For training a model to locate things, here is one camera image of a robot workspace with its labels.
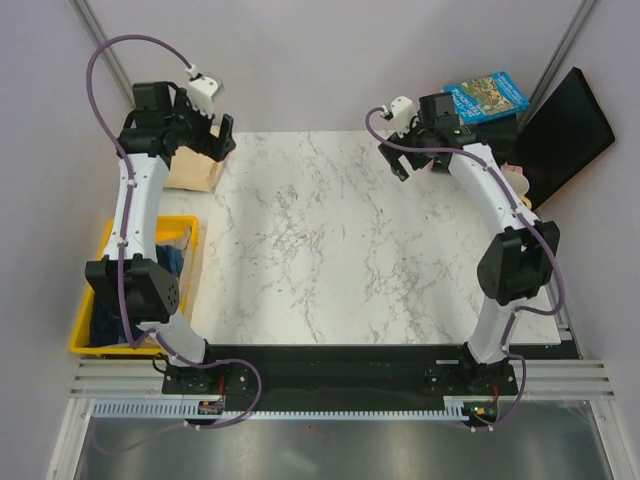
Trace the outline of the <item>cream yellow t-shirt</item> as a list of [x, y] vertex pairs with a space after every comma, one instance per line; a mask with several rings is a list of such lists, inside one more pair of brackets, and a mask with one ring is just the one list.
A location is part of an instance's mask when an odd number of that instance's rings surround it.
[[172, 158], [165, 189], [211, 192], [217, 185], [225, 161], [216, 162], [204, 154], [180, 147]]

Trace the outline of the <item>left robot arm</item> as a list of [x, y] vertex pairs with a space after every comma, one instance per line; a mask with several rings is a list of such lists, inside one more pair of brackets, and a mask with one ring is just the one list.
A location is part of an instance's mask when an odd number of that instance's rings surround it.
[[219, 80], [199, 74], [186, 87], [172, 82], [137, 83], [134, 109], [115, 138], [119, 192], [112, 231], [100, 259], [85, 276], [98, 300], [121, 321], [133, 349], [151, 338], [175, 366], [187, 366], [185, 382], [208, 393], [219, 369], [204, 360], [207, 343], [179, 307], [179, 282], [157, 260], [156, 227], [161, 193], [172, 159], [187, 148], [216, 162], [235, 149], [233, 118], [225, 114], [212, 129]]

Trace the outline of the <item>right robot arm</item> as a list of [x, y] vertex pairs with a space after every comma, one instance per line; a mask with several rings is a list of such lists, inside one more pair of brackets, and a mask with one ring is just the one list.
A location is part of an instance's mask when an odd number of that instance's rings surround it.
[[400, 181], [425, 167], [451, 174], [479, 208], [491, 236], [476, 269], [484, 301], [466, 343], [472, 360], [457, 371], [465, 391], [481, 393], [494, 381], [491, 365], [509, 356], [518, 313], [531, 311], [529, 300], [561, 277], [559, 228], [539, 219], [500, 168], [505, 147], [515, 141], [513, 120], [465, 124], [446, 92], [418, 102], [398, 97], [372, 111], [393, 125], [378, 146], [391, 172]]

